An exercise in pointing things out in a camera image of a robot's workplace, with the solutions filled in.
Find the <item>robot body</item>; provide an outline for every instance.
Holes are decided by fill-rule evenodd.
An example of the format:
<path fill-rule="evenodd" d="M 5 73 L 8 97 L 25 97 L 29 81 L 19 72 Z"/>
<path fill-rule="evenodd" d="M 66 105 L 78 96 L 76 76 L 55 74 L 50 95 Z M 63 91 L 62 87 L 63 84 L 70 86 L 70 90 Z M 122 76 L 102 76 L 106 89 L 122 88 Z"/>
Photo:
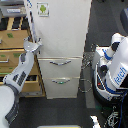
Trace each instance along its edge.
<path fill-rule="evenodd" d="M 100 100 L 116 104 L 124 91 L 128 74 L 128 38 L 116 33 L 110 47 L 97 47 L 92 69 L 94 93 Z"/>

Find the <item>white cabinet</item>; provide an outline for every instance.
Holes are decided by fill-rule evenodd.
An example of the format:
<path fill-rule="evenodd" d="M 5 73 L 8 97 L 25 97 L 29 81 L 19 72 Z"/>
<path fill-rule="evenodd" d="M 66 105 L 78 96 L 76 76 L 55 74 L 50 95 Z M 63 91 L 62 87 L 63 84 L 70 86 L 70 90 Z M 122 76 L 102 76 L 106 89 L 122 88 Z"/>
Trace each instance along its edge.
<path fill-rule="evenodd" d="M 91 0 L 30 0 L 30 2 L 31 8 L 27 6 L 27 0 L 24 0 L 32 35 L 30 10 L 33 14 L 36 35 L 42 38 L 43 47 L 38 59 L 47 98 L 77 97 Z M 39 15 L 38 3 L 44 5 L 43 7 L 48 5 L 47 17 Z M 66 82 L 64 88 L 57 87 L 58 84 L 51 82 L 50 78 L 73 78 L 73 81 Z"/>

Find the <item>white robot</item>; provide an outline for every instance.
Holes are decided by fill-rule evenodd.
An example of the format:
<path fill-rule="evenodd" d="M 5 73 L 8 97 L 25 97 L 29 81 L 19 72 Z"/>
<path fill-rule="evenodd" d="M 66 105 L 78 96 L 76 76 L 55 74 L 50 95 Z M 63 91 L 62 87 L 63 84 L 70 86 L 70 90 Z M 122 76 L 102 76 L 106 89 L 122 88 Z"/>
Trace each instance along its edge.
<path fill-rule="evenodd" d="M 96 47 L 92 69 L 95 96 L 104 103 L 118 103 L 128 89 L 128 37 L 116 33 L 110 47 Z"/>
<path fill-rule="evenodd" d="M 19 93 L 22 91 L 25 80 L 27 79 L 33 64 L 34 54 L 36 54 L 41 42 L 31 43 L 28 38 L 24 40 L 23 53 L 19 57 L 19 64 L 11 74 L 3 79 L 3 86 L 0 86 L 0 127 L 9 128 L 11 122 L 18 113 Z"/>

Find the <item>drawer handle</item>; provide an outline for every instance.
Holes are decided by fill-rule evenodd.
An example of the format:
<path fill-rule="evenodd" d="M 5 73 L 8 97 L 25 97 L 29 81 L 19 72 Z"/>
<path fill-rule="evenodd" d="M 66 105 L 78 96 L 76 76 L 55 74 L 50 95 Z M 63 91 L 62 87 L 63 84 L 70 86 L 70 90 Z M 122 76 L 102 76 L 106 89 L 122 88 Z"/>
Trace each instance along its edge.
<path fill-rule="evenodd" d="M 63 62 L 63 63 L 57 63 L 57 62 L 51 61 L 50 63 L 55 64 L 55 65 L 58 65 L 58 66 L 61 66 L 61 65 L 68 64 L 68 63 L 70 63 L 70 62 L 71 62 L 71 60 L 67 60 L 66 62 Z"/>
<path fill-rule="evenodd" d="M 69 82 L 70 79 L 58 79 L 58 80 L 52 80 L 52 82 L 55 82 L 57 84 L 65 84 L 67 82 Z"/>
<path fill-rule="evenodd" d="M 5 61 L 0 61 L 0 63 L 8 63 L 9 59 L 5 60 Z"/>

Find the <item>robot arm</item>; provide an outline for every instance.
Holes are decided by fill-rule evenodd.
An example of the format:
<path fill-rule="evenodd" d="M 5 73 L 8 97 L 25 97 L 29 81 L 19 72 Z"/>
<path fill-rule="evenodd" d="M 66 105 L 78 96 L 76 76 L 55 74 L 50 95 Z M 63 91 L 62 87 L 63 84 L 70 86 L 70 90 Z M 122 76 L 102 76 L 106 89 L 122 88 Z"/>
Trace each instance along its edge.
<path fill-rule="evenodd" d="M 101 70 L 107 70 L 111 64 L 113 55 L 115 54 L 118 45 L 123 40 L 124 36 L 120 35 L 119 33 L 116 33 L 112 36 L 111 39 L 111 46 L 105 47 L 97 54 L 97 51 L 95 52 L 95 56 L 93 59 L 93 70 L 95 69 L 95 65 L 99 62 Z"/>
<path fill-rule="evenodd" d="M 34 54 L 36 54 L 41 42 L 31 43 L 28 38 L 24 40 L 23 53 L 19 57 L 19 64 L 11 74 L 8 74 L 3 79 L 3 86 L 0 86 L 0 127 L 9 128 L 11 122 L 15 119 L 18 113 L 19 93 L 22 91 L 24 82 L 27 79 L 33 64 Z"/>

